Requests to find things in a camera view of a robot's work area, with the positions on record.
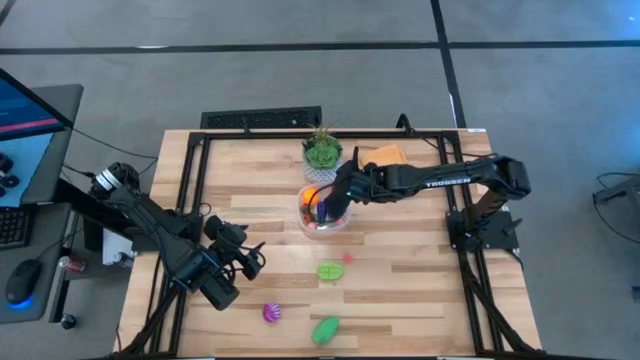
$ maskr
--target yellow sponge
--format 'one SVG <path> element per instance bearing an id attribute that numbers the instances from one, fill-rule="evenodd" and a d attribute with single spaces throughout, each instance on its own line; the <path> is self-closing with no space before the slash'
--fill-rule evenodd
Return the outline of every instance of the yellow sponge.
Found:
<path id="1" fill-rule="evenodd" d="M 360 158 L 360 168 L 364 168 L 368 163 L 375 163 L 378 166 L 406 164 L 407 155 L 398 145 L 387 145 L 369 151 Z"/>

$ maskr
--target orange object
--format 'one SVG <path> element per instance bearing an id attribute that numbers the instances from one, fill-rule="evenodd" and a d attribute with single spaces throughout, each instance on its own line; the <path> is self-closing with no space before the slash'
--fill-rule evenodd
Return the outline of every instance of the orange object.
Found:
<path id="1" fill-rule="evenodd" d="M 375 163 L 378 166 L 406 164 L 407 155 L 398 145 L 387 145 L 369 151 L 360 158 L 361 169 L 364 169 L 368 163 Z"/>
<path id="2" fill-rule="evenodd" d="M 318 198 L 320 197 L 320 194 L 316 194 L 316 196 L 313 196 L 313 194 L 315 194 L 316 189 L 311 188 L 311 189 L 307 189 L 302 193 L 302 204 L 303 205 L 309 205 L 309 201 L 311 201 L 311 205 L 316 205 L 318 203 Z"/>

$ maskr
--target potted plant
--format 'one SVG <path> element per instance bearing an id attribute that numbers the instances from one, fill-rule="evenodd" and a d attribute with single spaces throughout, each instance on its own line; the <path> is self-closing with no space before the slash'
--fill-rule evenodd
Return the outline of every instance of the potted plant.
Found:
<path id="1" fill-rule="evenodd" d="M 317 127 L 313 134 L 302 143 L 304 173 L 314 183 L 330 183 L 336 178 L 336 170 L 341 165 L 342 146 L 331 136 L 328 127 Z"/>

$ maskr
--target purple striped ball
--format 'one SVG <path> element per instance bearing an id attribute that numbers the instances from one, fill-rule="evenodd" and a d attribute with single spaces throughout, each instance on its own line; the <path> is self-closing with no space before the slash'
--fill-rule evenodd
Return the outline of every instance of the purple striped ball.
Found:
<path id="1" fill-rule="evenodd" d="M 264 304 L 264 309 L 262 310 L 262 318 L 264 321 L 273 324 L 280 320 L 280 305 L 276 303 L 266 303 Z"/>

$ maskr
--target computer mouse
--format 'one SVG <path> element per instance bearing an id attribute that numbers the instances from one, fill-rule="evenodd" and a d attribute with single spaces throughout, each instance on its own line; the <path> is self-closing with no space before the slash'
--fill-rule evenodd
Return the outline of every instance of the computer mouse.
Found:
<path id="1" fill-rule="evenodd" d="M 27 300 L 38 282 L 42 264 L 36 259 L 21 262 L 9 276 L 5 296 L 10 304 L 20 304 Z"/>

